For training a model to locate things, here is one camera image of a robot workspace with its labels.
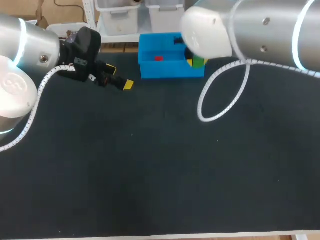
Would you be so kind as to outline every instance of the blue plastic bin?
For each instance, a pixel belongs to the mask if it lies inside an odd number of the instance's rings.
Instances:
[[[185,44],[175,44],[181,33],[142,34],[138,62],[142,79],[203,78],[205,66],[191,67],[185,58]]]

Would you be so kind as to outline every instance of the silver robot arm segment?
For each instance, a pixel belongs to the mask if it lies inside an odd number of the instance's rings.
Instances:
[[[46,74],[60,57],[60,40],[52,31],[0,14],[0,56],[23,71]]]
[[[248,59],[320,72],[320,1],[200,0],[182,19],[182,36],[204,58],[237,57],[236,43]]]

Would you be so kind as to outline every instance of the robotic arm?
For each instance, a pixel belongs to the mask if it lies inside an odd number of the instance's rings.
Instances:
[[[110,84],[120,90],[130,89],[132,81],[114,76],[114,66],[96,60],[100,47],[100,34],[87,27],[68,43],[54,32],[0,14],[0,140],[40,100],[41,88],[37,93],[25,72],[44,75],[56,66],[68,66],[58,74],[80,82],[90,79],[100,87]]]
[[[193,0],[186,0],[186,5]],[[241,97],[252,65],[295,71],[320,79],[320,1],[316,0],[199,0],[186,11],[182,38],[195,55],[237,57],[216,71],[202,90],[198,118],[205,123],[224,116]],[[234,100],[213,117],[202,106],[214,80],[223,72],[245,66],[243,83]]]

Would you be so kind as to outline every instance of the wooden surface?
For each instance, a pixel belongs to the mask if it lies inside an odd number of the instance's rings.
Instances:
[[[205,239],[206,240],[292,240],[290,236],[227,237],[227,238],[205,238]]]
[[[8,15],[35,15],[39,0],[0,0],[0,13]],[[78,5],[83,7],[82,0],[56,0],[59,5]],[[49,25],[62,23],[83,22],[83,12],[79,7],[59,7],[54,0],[44,0],[42,14]],[[99,12],[95,14],[96,22],[99,19]]]
[[[308,240],[320,240],[320,234],[308,235]]]

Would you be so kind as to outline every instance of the black table surface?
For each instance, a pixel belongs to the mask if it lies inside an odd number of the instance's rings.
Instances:
[[[51,79],[27,137],[0,153],[0,239],[320,229],[318,79],[254,66],[234,108],[202,123],[200,93],[230,59],[204,79],[141,80],[137,54],[99,58],[134,88]],[[244,71],[213,84],[205,116]]]

